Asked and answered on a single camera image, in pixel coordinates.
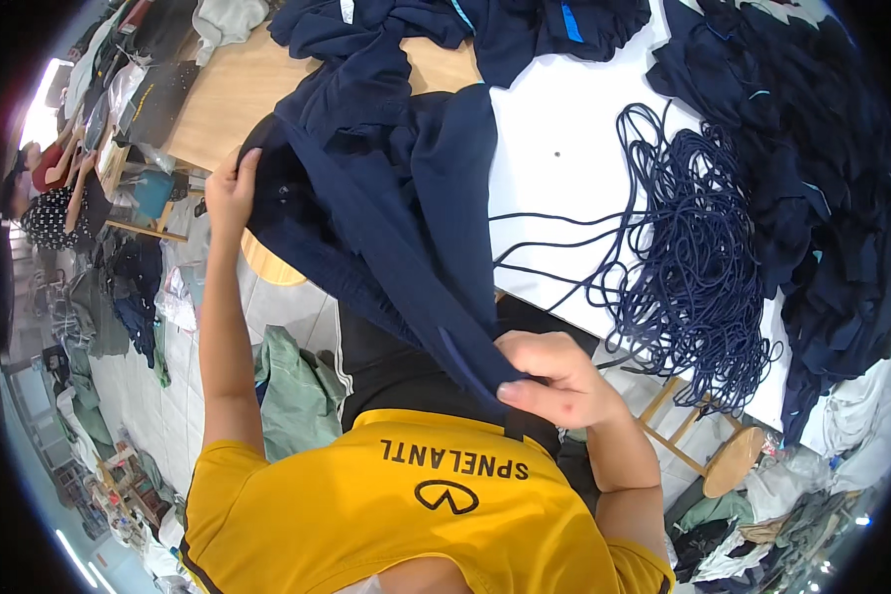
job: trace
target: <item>fingernail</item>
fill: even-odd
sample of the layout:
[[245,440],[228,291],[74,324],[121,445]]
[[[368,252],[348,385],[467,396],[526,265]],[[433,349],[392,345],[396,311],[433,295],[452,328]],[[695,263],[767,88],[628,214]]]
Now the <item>fingernail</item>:
[[498,398],[505,404],[518,401],[522,396],[522,388],[513,382],[505,382],[499,385]]

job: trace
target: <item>black patterned top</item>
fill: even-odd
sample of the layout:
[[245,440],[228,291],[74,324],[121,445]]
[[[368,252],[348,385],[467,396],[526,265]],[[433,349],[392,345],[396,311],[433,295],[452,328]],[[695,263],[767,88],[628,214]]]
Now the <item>black patterned top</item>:
[[72,195],[72,186],[66,186],[49,190],[33,199],[30,208],[20,218],[20,228],[29,234],[31,242],[52,250],[64,250],[76,245],[80,238],[93,239],[89,233],[89,222],[84,216],[88,208],[85,191],[76,228],[71,233],[65,231],[66,208]]

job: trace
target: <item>red top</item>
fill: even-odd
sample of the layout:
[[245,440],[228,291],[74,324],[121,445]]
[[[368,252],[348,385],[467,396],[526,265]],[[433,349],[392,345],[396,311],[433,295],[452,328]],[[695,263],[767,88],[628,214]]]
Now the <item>red top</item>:
[[33,187],[41,194],[49,190],[59,189],[66,184],[66,177],[69,175],[69,165],[66,166],[66,171],[59,176],[59,180],[52,184],[47,184],[47,169],[55,167],[61,158],[62,147],[56,143],[53,143],[47,150],[43,151],[43,158],[40,160],[40,164],[33,170]]

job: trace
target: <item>yellow t-shirt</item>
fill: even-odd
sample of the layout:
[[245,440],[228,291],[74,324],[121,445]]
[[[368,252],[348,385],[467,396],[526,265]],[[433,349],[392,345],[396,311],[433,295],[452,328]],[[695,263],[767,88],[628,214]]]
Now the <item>yellow t-shirt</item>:
[[364,412],[333,444],[273,465],[215,442],[187,520],[182,553],[209,591],[332,594],[423,556],[452,559],[476,594],[666,594],[674,582],[643,546],[601,537],[535,441],[431,412]]

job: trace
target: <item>white table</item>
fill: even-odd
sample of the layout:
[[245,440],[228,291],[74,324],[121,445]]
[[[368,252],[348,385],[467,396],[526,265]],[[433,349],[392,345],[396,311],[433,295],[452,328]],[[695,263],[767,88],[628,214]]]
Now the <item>white table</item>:
[[[829,13],[821,0],[805,4],[810,5],[805,8],[810,22]],[[773,13],[784,14],[786,10],[784,6],[768,6]],[[804,14],[797,8],[788,9]],[[491,90],[499,142],[489,179],[490,217],[535,212],[597,220],[623,211],[630,178],[618,142],[618,113],[632,102],[642,102],[660,114],[667,101],[650,89],[644,76],[654,62],[651,50],[669,38],[662,2],[652,0],[651,10],[650,23],[610,62],[540,56],[511,89]],[[681,128],[697,130],[699,115],[675,100],[667,113],[666,131],[672,137]],[[492,254],[497,257],[520,242],[580,242],[617,225],[616,220],[593,227],[535,218],[494,221],[490,226]],[[612,242],[605,238],[580,248],[526,247],[505,262],[567,279],[584,279],[600,265]],[[495,270],[495,284],[543,309],[554,305],[571,289],[571,285],[558,280],[504,268]],[[746,406],[748,414],[778,431],[782,430],[779,417],[792,360],[780,309],[779,299],[765,302],[761,330],[773,342],[781,340],[784,353],[772,364],[770,374]],[[614,329],[610,315],[590,306],[583,290],[574,293],[553,313],[597,337],[606,338]]]

